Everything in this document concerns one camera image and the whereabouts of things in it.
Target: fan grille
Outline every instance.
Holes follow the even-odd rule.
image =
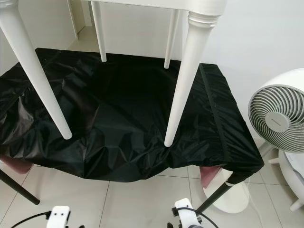
[[[277,132],[267,125],[265,118],[272,112],[287,119],[287,130]],[[264,88],[253,96],[249,115],[255,130],[276,148],[304,151],[304,93],[282,86]]]

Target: black pole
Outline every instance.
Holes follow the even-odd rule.
[[[33,204],[38,205],[40,203],[40,200],[30,194],[27,190],[25,190],[21,185],[15,182],[11,177],[9,177],[9,175],[7,175],[2,170],[0,170],[0,180],[9,185],[12,189],[20,193],[22,196],[27,198]]]
[[[203,213],[211,204],[213,204],[218,198],[220,198],[226,191],[232,187],[223,183],[202,205],[197,209],[199,212]]]

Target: pink object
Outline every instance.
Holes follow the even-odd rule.
[[[28,161],[21,161],[2,154],[0,154],[0,159],[18,174],[27,173],[33,166],[33,164]]]
[[[200,182],[203,188],[207,188],[213,178],[217,175],[221,167],[211,166],[211,167],[200,167]]]

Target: white tile floor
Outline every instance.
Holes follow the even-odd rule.
[[[98,52],[93,35],[92,31],[84,30],[80,34],[81,40],[69,49]],[[239,214],[227,214],[211,206],[205,213],[219,228],[304,227],[304,208],[295,212],[289,210],[296,200],[295,195],[287,186],[279,166],[267,163],[275,156],[277,152],[272,151],[265,157],[265,167],[251,177],[249,185],[262,222],[251,204]],[[153,178],[133,183],[84,180],[39,166],[34,166],[26,175],[18,175],[3,163],[0,167],[41,200],[35,206],[0,182],[0,228],[10,228],[28,216],[51,210],[55,205],[71,208],[70,228],[80,225],[86,228],[165,228],[167,222],[177,228],[178,219],[171,214],[174,202],[189,198],[197,208],[206,199],[196,166],[167,169]],[[19,227],[43,228],[46,221],[40,217]],[[212,226],[203,220],[203,227]]]

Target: black tarp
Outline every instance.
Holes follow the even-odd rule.
[[[1,154],[97,180],[222,166],[238,183],[263,160],[216,65],[200,64],[174,143],[164,146],[180,61],[38,48],[73,133],[64,140],[20,64],[0,78]]]

